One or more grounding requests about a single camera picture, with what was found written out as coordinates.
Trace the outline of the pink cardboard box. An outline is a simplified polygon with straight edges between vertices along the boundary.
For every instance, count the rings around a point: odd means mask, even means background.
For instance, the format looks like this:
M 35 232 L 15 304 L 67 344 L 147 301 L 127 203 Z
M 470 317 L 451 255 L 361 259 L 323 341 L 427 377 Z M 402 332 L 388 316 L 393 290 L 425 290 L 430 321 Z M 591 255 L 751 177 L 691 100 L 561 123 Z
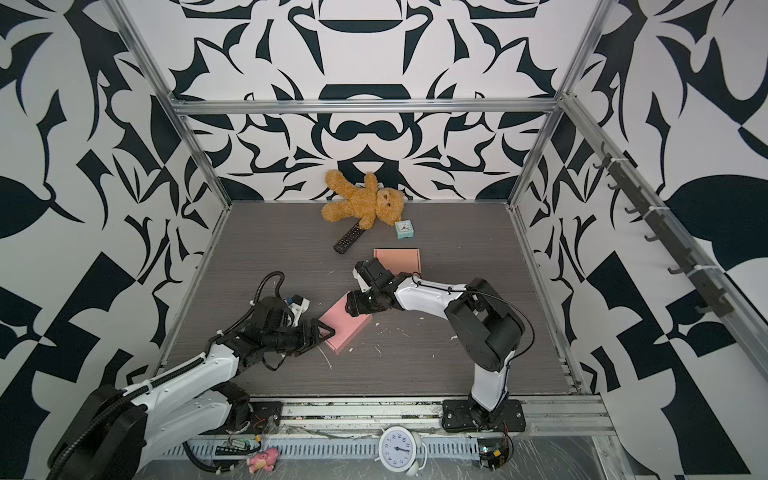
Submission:
M 335 334 L 326 341 L 326 344 L 336 355 L 340 355 L 373 319 L 372 314 L 351 316 L 346 311 L 346 305 L 347 293 L 343 294 L 319 319 L 320 322 L 335 331 Z

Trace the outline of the salmon cardboard box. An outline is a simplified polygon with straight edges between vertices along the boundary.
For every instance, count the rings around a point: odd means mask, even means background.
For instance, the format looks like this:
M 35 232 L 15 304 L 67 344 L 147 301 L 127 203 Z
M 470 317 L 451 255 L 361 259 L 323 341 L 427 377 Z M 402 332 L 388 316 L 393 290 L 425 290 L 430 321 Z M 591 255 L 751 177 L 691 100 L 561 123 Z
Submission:
M 394 275 L 422 271 L 419 249 L 375 249 L 374 257 Z

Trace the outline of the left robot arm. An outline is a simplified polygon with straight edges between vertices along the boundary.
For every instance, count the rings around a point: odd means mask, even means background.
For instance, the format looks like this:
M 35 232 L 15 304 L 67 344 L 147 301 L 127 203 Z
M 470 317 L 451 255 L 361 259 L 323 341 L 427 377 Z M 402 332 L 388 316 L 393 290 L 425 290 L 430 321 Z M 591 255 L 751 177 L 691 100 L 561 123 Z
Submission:
M 268 297 L 207 342 L 203 353 L 139 384 L 104 385 L 84 401 L 54 447 L 51 479 L 130 479 L 166 451 L 209 431 L 254 423 L 250 396 L 233 380 L 268 353 L 299 356 L 335 334 L 303 307 Z

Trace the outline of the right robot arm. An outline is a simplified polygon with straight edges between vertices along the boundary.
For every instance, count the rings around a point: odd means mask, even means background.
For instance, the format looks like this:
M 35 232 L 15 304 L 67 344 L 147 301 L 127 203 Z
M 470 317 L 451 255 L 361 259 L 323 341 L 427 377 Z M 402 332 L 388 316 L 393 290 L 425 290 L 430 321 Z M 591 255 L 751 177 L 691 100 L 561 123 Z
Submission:
M 519 310 L 488 281 L 428 281 L 417 272 L 394 274 L 376 258 L 358 262 L 353 277 L 360 288 L 347 294 L 345 310 L 352 317 L 396 309 L 448 321 L 475 365 L 471 406 L 487 418 L 501 412 L 508 398 L 511 362 L 526 327 Z

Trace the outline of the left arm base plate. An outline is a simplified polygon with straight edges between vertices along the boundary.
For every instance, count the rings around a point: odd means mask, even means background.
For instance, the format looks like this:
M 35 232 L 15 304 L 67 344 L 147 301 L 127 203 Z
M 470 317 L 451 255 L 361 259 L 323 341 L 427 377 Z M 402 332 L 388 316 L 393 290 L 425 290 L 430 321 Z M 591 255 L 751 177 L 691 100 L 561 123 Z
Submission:
M 225 423 L 203 435 L 261 435 L 275 432 L 281 423 L 283 403 L 251 401 L 248 407 L 236 406 Z

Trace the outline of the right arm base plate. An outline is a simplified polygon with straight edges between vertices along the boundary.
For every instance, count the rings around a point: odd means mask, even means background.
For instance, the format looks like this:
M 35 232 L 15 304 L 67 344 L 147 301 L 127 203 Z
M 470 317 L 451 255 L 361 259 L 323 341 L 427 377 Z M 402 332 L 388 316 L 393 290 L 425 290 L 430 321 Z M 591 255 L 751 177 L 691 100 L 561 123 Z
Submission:
M 492 410 L 485 410 L 473 399 L 444 400 L 441 415 L 442 429 L 447 432 L 524 432 L 527 422 L 522 404 L 506 399 Z

